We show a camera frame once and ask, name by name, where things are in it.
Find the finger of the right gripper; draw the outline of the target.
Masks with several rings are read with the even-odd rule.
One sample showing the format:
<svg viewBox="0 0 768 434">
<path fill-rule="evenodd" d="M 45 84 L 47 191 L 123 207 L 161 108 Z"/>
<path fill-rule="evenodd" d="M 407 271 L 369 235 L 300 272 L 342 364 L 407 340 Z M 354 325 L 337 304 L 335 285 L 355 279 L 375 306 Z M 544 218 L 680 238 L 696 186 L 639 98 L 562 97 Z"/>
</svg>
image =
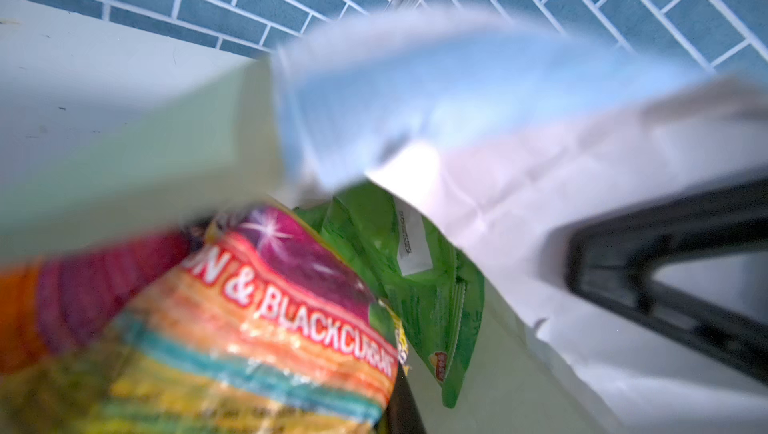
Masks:
<svg viewBox="0 0 768 434">
<path fill-rule="evenodd" d="M 767 182 L 605 219 L 568 246 L 576 296 L 767 381 Z"/>
</svg>

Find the floral paper gift bag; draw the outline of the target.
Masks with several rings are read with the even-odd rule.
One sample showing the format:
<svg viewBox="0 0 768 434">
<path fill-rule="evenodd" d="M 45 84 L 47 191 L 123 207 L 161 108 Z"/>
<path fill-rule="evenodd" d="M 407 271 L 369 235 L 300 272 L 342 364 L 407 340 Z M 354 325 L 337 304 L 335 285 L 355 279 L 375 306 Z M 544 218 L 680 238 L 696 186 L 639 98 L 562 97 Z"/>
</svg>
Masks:
<svg viewBox="0 0 768 434">
<path fill-rule="evenodd" d="M 605 427 L 763 433 L 756 381 L 555 283 L 589 221 L 767 170 L 767 91 L 486 9 L 233 54 L 1 1 L 1 258 L 370 179 L 477 263 Z"/>
</svg>

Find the green snack packet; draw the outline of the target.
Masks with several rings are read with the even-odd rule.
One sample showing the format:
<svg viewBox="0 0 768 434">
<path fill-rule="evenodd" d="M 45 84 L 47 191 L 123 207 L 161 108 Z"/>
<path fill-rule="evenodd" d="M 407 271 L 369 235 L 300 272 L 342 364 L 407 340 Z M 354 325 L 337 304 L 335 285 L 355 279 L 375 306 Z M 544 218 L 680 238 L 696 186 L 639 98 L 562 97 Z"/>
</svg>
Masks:
<svg viewBox="0 0 768 434">
<path fill-rule="evenodd" d="M 443 405 L 455 407 L 483 318 L 477 266 L 415 208 L 372 183 L 296 213 L 399 317 Z"/>
</svg>

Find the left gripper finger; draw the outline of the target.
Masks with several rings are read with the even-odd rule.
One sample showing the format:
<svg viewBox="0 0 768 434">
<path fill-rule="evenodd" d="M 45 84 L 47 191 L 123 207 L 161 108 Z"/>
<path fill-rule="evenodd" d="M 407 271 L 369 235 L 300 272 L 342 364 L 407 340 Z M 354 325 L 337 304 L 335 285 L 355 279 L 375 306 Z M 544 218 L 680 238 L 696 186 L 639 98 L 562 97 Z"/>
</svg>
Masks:
<svg viewBox="0 0 768 434">
<path fill-rule="evenodd" d="M 382 418 L 374 427 L 378 434 L 425 434 L 426 429 L 404 369 L 398 368 L 394 391 Z"/>
</svg>

